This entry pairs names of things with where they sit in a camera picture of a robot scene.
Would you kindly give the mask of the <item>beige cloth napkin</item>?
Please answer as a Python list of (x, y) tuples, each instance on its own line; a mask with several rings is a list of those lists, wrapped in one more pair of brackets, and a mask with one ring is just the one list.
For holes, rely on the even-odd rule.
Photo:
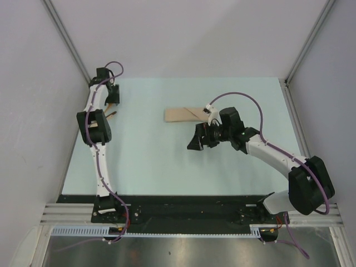
[(202, 107), (166, 108), (165, 122), (208, 122), (208, 115)]

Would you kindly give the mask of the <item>orange wooden spoon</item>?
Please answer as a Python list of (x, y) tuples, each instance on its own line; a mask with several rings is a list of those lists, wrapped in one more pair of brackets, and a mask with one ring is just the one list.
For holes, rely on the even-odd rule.
[(107, 107), (104, 110), (104, 113), (106, 113), (112, 107), (112, 105), (112, 103), (108, 103)]

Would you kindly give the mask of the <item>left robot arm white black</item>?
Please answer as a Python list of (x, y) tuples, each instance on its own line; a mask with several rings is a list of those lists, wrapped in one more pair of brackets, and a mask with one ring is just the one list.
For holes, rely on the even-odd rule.
[(93, 219), (103, 217), (113, 223), (127, 214), (125, 204), (111, 186), (106, 160), (106, 147), (112, 140), (106, 110), (120, 103), (116, 77), (108, 66), (97, 68), (96, 76), (88, 84), (90, 94), (86, 106), (76, 115), (82, 140), (89, 147), (95, 166), (97, 186)]

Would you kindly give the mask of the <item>light wooden spoon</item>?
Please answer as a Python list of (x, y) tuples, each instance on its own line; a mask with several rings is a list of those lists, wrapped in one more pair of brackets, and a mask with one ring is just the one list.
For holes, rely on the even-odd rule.
[(94, 121), (93, 123), (91, 123), (90, 125), (89, 125), (89, 127), (97, 127), (98, 126), (98, 123), (96, 122), (96, 121)]

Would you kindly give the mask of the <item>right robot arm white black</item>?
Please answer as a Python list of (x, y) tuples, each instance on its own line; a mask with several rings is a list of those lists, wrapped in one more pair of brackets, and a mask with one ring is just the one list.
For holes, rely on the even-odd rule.
[(288, 189), (264, 196), (257, 208), (257, 218), (270, 223), (281, 212), (296, 210), (303, 215), (317, 211), (335, 195), (335, 189), (324, 161), (288, 153), (262, 138), (261, 132), (245, 127), (234, 107), (221, 111), (207, 105), (203, 112), (207, 121), (195, 126), (195, 133), (187, 146), (202, 151), (221, 142), (229, 142), (236, 151), (256, 157), (280, 172), (288, 181)]

